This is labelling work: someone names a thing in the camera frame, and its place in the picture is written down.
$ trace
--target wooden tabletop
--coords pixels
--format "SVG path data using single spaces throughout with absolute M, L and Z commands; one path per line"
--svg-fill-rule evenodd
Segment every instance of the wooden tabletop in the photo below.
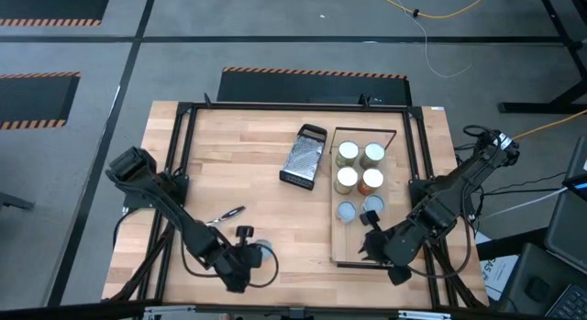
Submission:
M 176 102 L 154 102 L 142 147 L 162 169 L 175 118 Z M 444 110 L 424 107 L 426 133 L 435 174 L 448 173 L 456 166 Z M 398 131 L 393 141 L 396 169 L 393 172 L 394 218 L 404 219 L 407 202 L 409 161 L 400 114 L 294 112 L 257 110 L 198 110 L 187 174 L 191 178 L 185 209 L 191 216 L 208 221 L 239 205 L 247 210 L 220 225 L 233 242 L 236 227 L 251 225 L 255 236 L 268 239 L 279 257 L 280 274 L 264 289 L 248 288 L 245 293 L 226 292 L 219 279 L 201 279 L 185 271 L 180 257 L 180 239 L 174 239 L 167 285 L 166 303 L 212 303 L 240 305 L 303 305 L 327 307 L 429 308 L 425 278 L 393 286 L 383 270 L 337 268 L 331 260 L 330 159 L 324 156 L 312 192 L 278 180 L 295 134 L 304 123 L 328 130 L 336 126 L 389 128 Z M 424 175 L 415 121 L 412 122 L 418 169 Z M 183 133 L 180 145 L 183 144 Z M 103 296 L 118 292 L 144 259 L 149 239 L 152 210 L 129 217 L 120 227 Z M 453 266 L 458 267 L 466 253 L 464 225 L 460 222 L 447 237 Z M 202 272 L 188 256 L 192 270 Z M 425 270 L 422 253 L 412 266 Z M 263 283 L 274 271 L 272 260 L 253 270 L 251 282 Z M 159 264 L 155 264 L 148 295 L 154 291 Z M 475 296 L 488 303 L 475 247 L 471 260 L 460 275 Z M 446 304 L 444 282 L 438 281 L 441 301 Z

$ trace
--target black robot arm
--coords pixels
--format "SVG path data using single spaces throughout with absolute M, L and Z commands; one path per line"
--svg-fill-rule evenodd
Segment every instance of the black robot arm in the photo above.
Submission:
M 406 267 L 425 242 L 435 246 L 460 215 L 468 215 L 465 202 L 487 177 L 517 161 L 517 143 L 500 131 L 484 129 L 474 136 L 477 143 L 469 159 L 446 176 L 419 183 L 419 201 L 403 222 L 381 230 L 374 212 L 361 215 L 363 224 L 373 225 L 360 250 L 367 253 L 366 259 Z
M 156 162 L 144 149 L 131 148 L 110 164 L 106 176 L 126 194 L 136 194 L 157 208 L 182 234 L 187 251 L 206 269 L 214 268 L 230 292 L 244 292 L 250 269 L 261 263 L 260 248 L 247 245 L 253 228 L 238 229 L 240 242 L 232 246 L 213 226 L 194 220 L 169 196 L 173 180 L 168 172 L 156 174 Z

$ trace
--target paper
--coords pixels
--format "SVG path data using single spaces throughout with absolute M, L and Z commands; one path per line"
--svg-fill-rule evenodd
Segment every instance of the paper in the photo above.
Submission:
M 476 244 L 481 244 L 487 241 L 491 241 L 491 239 L 481 232 L 477 233 L 477 237 L 475 238 Z M 502 291 L 507 284 L 507 280 L 510 278 L 512 270 L 514 270 L 517 259 L 518 256 L 514 255 L 481 261 L 481 271 L 483 280 L 485 281 L 485 291 L 490 298 L 499 301 Z

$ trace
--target gray carpet floor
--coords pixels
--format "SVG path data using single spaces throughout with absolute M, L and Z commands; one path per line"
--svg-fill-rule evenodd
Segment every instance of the gray carpet floor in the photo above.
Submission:
M 429 14 L 446 14 L 474 0 L 403 0 Z M 570 0 L 551 0 L 575 39 L 587 36 Z M 0 36 L 134 36 L 146 0 L 111 0 L 97 28 L 0 28 Z M 486 0 L 460 17 L 419 19 L 430 36 L 556 36 L 540 0 Z M 383 0 L 156 0 L 147 36 L 422 36 L 404 13 Z M 60 129 L 0 131 L 0 191 L 36 203 L 31 212 L 0 211 L 0 309 L 43 305 L 75 216 L 130 49 L 128 43 L 0 43 L 0 74 L 80 71 L 68 124 Z M 139 145 L 155 100 L 216 98 L 225 66 L 258 66 L 407 75 L 414 105 L 443 106 L 455 145 L 469 142 L 471 123 L 515 135 L 561 119 L 503 115 L 502 101 L 547 102 L 580 80 L 569 53 L 548 45 L 368 43 L 142 44 L 106 163 Z M 492 189 L 564 171 L 580 117 L 523 139 L 520 161 L 496 172 Z M 559 180 L 537 187 L 558 186 Z M 535 194 L 488 199 L 485 214 Z M 65 303 L 100 299 L 111 237 L 123 195 L 103 176 L 64 295 Z M 490 237 L 548 224 L 555 199 L 483 222 Z

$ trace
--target metal grater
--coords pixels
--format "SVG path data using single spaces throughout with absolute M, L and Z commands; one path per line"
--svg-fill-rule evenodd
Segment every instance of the metal grater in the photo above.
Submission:
M 279 172 L 280 180 L 313 190 L 318 162 L 324 152 L 326 140 L 327 131 L 322 127 L 304 124 L 297 133 L 283 169 Z

